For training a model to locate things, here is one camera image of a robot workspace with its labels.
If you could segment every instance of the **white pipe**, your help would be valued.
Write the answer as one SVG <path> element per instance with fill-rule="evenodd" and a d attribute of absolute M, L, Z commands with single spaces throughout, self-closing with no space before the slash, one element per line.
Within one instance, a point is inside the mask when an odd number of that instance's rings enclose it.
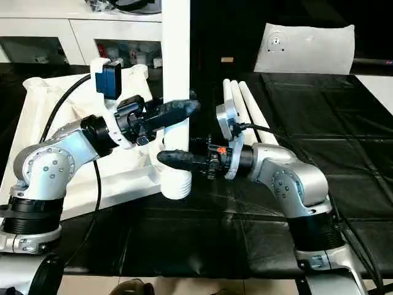
<path fill-rule="evenodd" d="M 190 96 L 190 0 L 162 1 L 162 58 L 164 103 Z M 165 128 L 166 150 L 189 149 L 189 120 Z M 182 199 L 191 191 L 191 172 L 168 167 L 161 191 L 169 199 Z"/>
<path fill-rule="evenodd" d="M 231 81 L 232 87 L 232 96 L 235 101 L 235 106 L 239 114 L 239 123 L 251 123 L 250 117 L 248 116 L 248 112 L 246 109 L 246 105 L 244 104 L 243 97 L 240 92 L 238 81 Z M 243 131 L 243 143 L 252 146 L 253 143 L 257 143 L 258 139 L 255 135 L 253 129 L 245 129 Z"/>
<path fill-rule="evenodd" d="M 232 87 L 231 87 L 231 82 L 229 81 L 229 79 L 224 79 L 224 81 L 222 81 L 222 88 L 224 90 L 224 101 L 225 100 L 232 100 L 233 99 Z"/>
<path fill-rule="evenodd" d="M 244 102 L 247 105 L 247 109 L 250 112 L 251 119 L 254 124 L 264 126 L 269 128 L 268 122 L 266 121 L 265 117 L 263 116 L 257 102 L 255 101 L 254 97 L 252 96 L 251 91 L 248 89 L 247 84 L 244 81 L 239 83 L 239 88 L 241 94 L 243 95 Z M 263 143 L 269 144 L 276 144 L 279 145 L 276 138 L 273 134 L 258 130 L 258 135 Z"/>

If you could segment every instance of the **black table surface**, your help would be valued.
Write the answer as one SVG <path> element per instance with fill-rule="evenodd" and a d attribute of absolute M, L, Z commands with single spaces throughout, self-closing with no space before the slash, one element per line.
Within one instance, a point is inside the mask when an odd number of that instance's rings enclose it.
<path fill-rule="evenodd" d="M 87 73 L 84 66 L 0 64 L 0 140 L 9 150 L 32 76 Z M 221 142 L 215 105 L 221 77 L 192 75 L 202 109 L 191 119 L 192 137 L 211 133 Z M 354 76 L 246 73 L 271 128 L 306 149 L 328 178 L 340 210 L 393 277 L 393 117 Z M 151 81 L 153 95 L 161 95 Z M 0 156 L 4 172 L 7 155 Z M 90 222 L 85 214 L 62 222 L 57 249 L 67 259 Z M 151 277 L 296 278 L 287 223 L 270 191 L 246 179 L 208 181 L 193 175 L 183 200 L 161 194 L 101 210 L 82 251 L 66 273 Z"/>

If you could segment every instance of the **white vertical pole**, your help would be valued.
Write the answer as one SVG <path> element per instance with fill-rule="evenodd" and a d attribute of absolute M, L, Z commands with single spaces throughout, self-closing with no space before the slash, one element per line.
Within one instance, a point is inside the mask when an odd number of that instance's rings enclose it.
<path fill-rule="evenodd" d="M 189 98 L 190 0 L 162 1 L 162 58 L 164 103 Z M 189 149 L 189 120 L 165 128 L 166 150 Z M 169 199 L 182 199 L 191 191 L 191 172 L 167 168 L 161 191 Z"/>

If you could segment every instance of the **orange label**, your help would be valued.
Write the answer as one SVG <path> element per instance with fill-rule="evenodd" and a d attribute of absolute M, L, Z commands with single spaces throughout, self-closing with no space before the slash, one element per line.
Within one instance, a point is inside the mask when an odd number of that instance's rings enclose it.
<path fill-rule="evenodd" d="M 219 147 L 218 149 L 217 149 L 217 152 L 219 152 L 220 154 L 224 154 L 224 153 L 226 153 L 227 152 L 227 148 L 226 147 Z"/>

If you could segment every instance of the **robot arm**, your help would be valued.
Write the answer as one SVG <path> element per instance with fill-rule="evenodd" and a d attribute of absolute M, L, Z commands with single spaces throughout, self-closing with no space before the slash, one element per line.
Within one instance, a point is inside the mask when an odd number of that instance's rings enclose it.
<path fill-rule="evenodd" d="M 243 146 L 234 110 L 229 100 L 217 107 L 217 119 L 229 146 L 209 144 L 203 155 L 163 151 L 158 160 L 173 168 L 202 172 L 210 179 L 218 173 L 227 179 L 245 174 L 266 185 L 281 205 L 298 266 L 306 275 L 306 292 L 301 294 L 331 294 L 332 284 L 335 294 L 367 294 L 335 221 L 324 174 L 284 147 L 263 143 Z"/>
<path fill-rule="evenodd" d="M 159 128 L 185 120 L 199 107 L 195 100 L 156 105 L 134 96 L 117 106 L 114 120 L 131 145 L 145 145 L 155 139 Z M 47 141 L 17 155 L 14 172 L 18 180 L 10 190 L 9 203 L 0 206 L 4 218 L 0 253 L 13 253 L 0 255 L 0 294 L 8 294 L 9 288 L 23 295 L 56 293 L 63 264 L 48 253 L 61 235 L 66 186 L 82 165 L 109 155 L 117 146 L 106 121 L 89 116 L 61 127 Z"/>

